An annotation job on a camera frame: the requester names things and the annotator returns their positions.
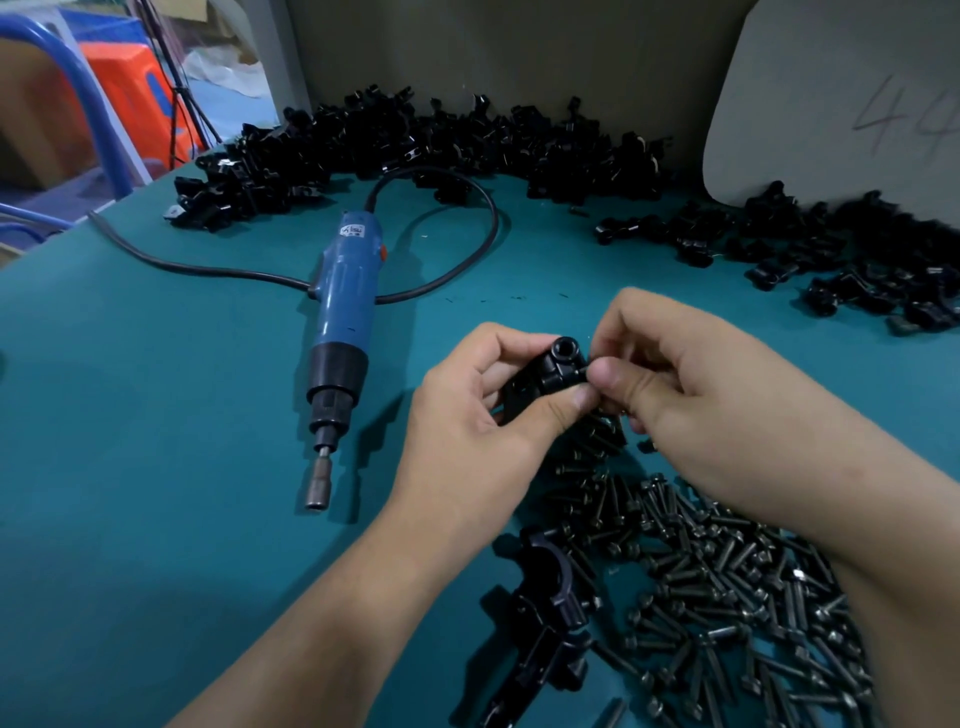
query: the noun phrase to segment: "handwritten number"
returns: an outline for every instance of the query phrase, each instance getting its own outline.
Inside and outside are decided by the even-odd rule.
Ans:
[[[898,119],[905,119],[906,114],[895,113],[897,106],[900,104],[900,99],[903,97],[903,87],[894,94],[893,101],[890,103],[890,108],[887,110],[887,115],[879,119],[874,119],[873,121],[864,121],[864,117],[869,113],[870,108],[876,103],[876,101],[883,95],[883,92],[886,90],[887,86],[890,85],[890,82],[894,80],[894,75],[891,73],[884,79],[883,83],[880,84],[880,88],[876,90],[873,96],[870,97],[870,101],[867,102],[867,106],[860,112],[860,115],[856,117],[856,120],[853,122],[852,130],[855,132],[860,132],[864,129],[870,129],[871,127],[879,127],[879,132],[876,135],[874,140],[874,146],[871,150],[871,156],[876,154],[876,150],[880,146],[880,142],[883,141],[883,136],[887,133],[887,129],[890,128],[890,125],[897,121]]]
[[[946,101],[948,96],[947,91],[942,91],[937,98],[926,108],[924,115],[917,119],[917,124],[914,127],[914,131],[922,136],[932,136],[933,143],[930,145],[930,151],[927,153],[927,161],[933,159],[937,154],[937,148],[940,146],[940,142],[944,140],[945,136],[950,136],[951,134],[960,132],[960,127],[952,127],[950,124],[953,123],[953,120],[957,117],[957,114],[960,114],[960,98],[957,98],[953,104],[953,109],[950,112],[947,120],[944,123],[944,126],[940,129],[929,129],[926,125],[927,117],[931,116],[936,109],[940,107],[941,104]]]

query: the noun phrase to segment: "hand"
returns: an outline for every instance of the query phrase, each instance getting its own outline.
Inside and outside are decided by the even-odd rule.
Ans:
[[[455,570],[500,533],[553,441],[600,401],[580,384],[497,425],[500,389],[557,338],[482,324],[414,393],[387,509],[449,533]]]
[[[590,358],[588,381],[678,473],[759,521],[788,526],[817,483],[902,451],[753,336],[653,293],[620,291]]]

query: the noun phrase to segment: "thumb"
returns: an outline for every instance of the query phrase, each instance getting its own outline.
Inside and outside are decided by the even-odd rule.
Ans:
[[[544,452],[577,420],[600,403],[600,394],[589,384],[578,384],[537,398],[515,420],[502,427],[535,444]]]
[[[683,399],[683,395],[656,372],[613,356],[590,362],[587,381],[648,429],[655,426],[667,407],[675,406]]]

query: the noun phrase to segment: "blue electric screwdriver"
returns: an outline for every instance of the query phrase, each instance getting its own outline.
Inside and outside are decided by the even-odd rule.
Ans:
[[[350,428],[367,376],[367,347],[376,305],[376,280],[387,249],[371,212],[345,212],[340,231],[324,251],[311,298],[320,303],[317,336],[310,350],[310,431],[317,452],[306,507],[330,503],[330,454]]]
[[[468,184],[480,193],[491,214],[490,231],[483,243],[462,263],[437,279],[407,291],[386,296],[376,295],[377,276],[386,259],[380,224],[373,216],[376,196],[390,181],[400,177],[423,175],[435,180],[447,176]],[[323,265],[314,283],[274,273],[247,271],[239,268],[211,268],[203,265],[176,263],[144,253],[127,241],[96,212],[87,217],[97,230],[127,253],[160,270],[187,276],[264,280],[307,293],[320,303],[317,335],[310,351],[310,431],[314,435],[317,458],[307,488],[306,507],[324,510],[330,502],[330,455],[336,451],[350,427],[350,415],[367,377],[373,307],[383,303],[409,301],[439,288],[459,276],[483,257],[496,239],[500,217],[491,196],[470,177],[440,167],[403,167],[386,173],[373,186],[363,211],[345,212],[337,236],[324,251]]]

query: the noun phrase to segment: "right hand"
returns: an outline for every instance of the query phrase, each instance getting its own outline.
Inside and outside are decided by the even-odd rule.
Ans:
[[[590,358],[588,381],[680,475],[772,525],[896,444],[753,336],[657,294],[620,291]]]

